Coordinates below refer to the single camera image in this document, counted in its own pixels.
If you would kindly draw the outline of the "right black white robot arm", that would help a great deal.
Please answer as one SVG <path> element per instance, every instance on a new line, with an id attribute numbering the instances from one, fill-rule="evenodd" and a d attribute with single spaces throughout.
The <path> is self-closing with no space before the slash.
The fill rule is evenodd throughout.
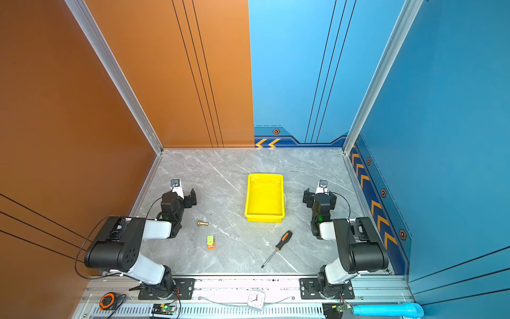
<path id="1" fill-rule="evenodd" d="M 332 219 L 337 194 L 320 187 L 304 191 L 303 202 L 312 210 L 313 236 L 336 243 L 338 257 L 320 268 L 316 279 L 300 281 L 303 299 L 353 298 L 351 281 L 365 272 L 385 270 L 389 256 L 371 218 Z"/>

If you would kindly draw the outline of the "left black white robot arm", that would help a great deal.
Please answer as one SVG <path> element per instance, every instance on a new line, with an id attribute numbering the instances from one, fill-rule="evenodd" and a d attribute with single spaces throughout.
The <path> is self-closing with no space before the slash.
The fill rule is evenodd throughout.
<path id="1" fill-rule="evenodd" d="M 142 241 L 174 239 L 182 229 L 186 209 L 197 204 L 195 190 L 189 195 L 171 190 L 161 197 L 161 212 L 155 219 L 110 215 L 84 254 L 87 268 L 110 271 L 138 281 L 134 291 L 140 299 L 178 299 L 179 286 L 170 267 L 141 253 Z"/>

